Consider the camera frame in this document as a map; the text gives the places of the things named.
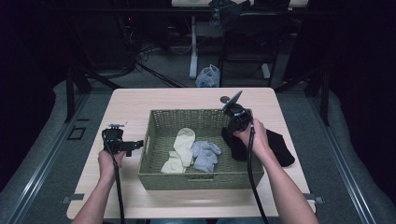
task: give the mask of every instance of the table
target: table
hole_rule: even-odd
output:
[[[265,126],[283,135],[286,145],[296,161],[285,168],[303,193],[309,193],[301,164],[298,160],[288,127],[276,95],[269,88],[208,88],[208,89],[118,89],[113,92],[98,134],[78,181],[76,194],[84,194],[82,201],[72,201],[67,216],[74,218],[89,198],[99,178],[98,152],[103,148],[101,131],[109,123],[125,124],[123,140],[138,141],[145,138],[151,109],[221,109],[221,96],[234,96],[242,90],[238,103],[253,111],[255,118]],[[259,217],[251,189],[199,189],[199,190],[145,190],[137,173],[141,150],[125,158],[120,170],[125,218],[164,217]],[[277,217],[268,176],[262,178],[257,191],[268,217]],[[120,217],[116,184],[110,191],[105,218]]]
[[[209,7],[209,3],[212,0],[172,0],[172,7]],[[233,0],[236,4],[245,2],[245,0]],[[289,7],[306,7],[308,0],[290,0]],[[196,46],[196,22],[195,17],[191,18],[191,63],[190,63],[190,75],[191,79],[196,79],[197,68],[198,68],[198,53]],[[269,74],[268,65],[265,63],[262,66],[262,72],[264,77],[271,76]]]

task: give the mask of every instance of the gray sock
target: gray sock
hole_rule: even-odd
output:
[[[192,156],[196,158],[193,168],[202,172],[213,173],[221,149],[206,141],[194,142],[191,147]]]

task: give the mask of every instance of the white sock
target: white sock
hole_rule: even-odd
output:
[[[183,128],[177,133],[174,143],[174,149],[181,158],[181,163],[184,167],[189,167],[192,164],[192,150],[191,146],[195,141],[195,132],[189,128]]]
[[[175,151],[169,152],[169,160],[163,165],[161,169],[162,173],[172,174],[179,173],[182,174],[186,171],[186,168],[183,167],[181,163],[181,159]]]

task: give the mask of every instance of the green wicker basket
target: green wicker basket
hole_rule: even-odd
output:
[[[229,117],[220,109],[151,110],[145,146],[138,176],[147,190],[170,189],[249,189],[248,167],[245,161],[235,161],[231,150],[221,137]],[[187,168],[183,174],[163,174],[161,169],[174,150],[177,133],[182,128],[195,131],[195,141],[208,141],[221,148],[214,173]],[[252,155],[252,173],[256,186],[264,170],[259,159]]]

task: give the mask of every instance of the sock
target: sock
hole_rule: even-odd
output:
[[[181,159],[175,151],[169,152],[169,160],[163,165],[161,169],[161,173],[165,174],[174,174],[179,173],[182,174],[186,171],[186,168],[183,167],[181,163]]]
[[[197,141],[191,147],[192,156],[196,158],[193,168],[202,172],[213,173],[221,149],[213,143]]]
[[[177,133],[174,149],[181,159],[184,167],[189,167],[192,163],[191,146],[195,141],[195,132],[189,128],[183,128]]]
[[[290,166],[294,163],[295,158],[291,155],[286,147],[283,136],[279,133],[274,133],[267,129],[268,144],[274,151],[277,161],[282,167]]]
[[[235,136],[230,136],[226,128],[222,128],[221,136],[227,146],[231,149],[231,156],[236,161],[247,160],[247,148],[242,140]]]

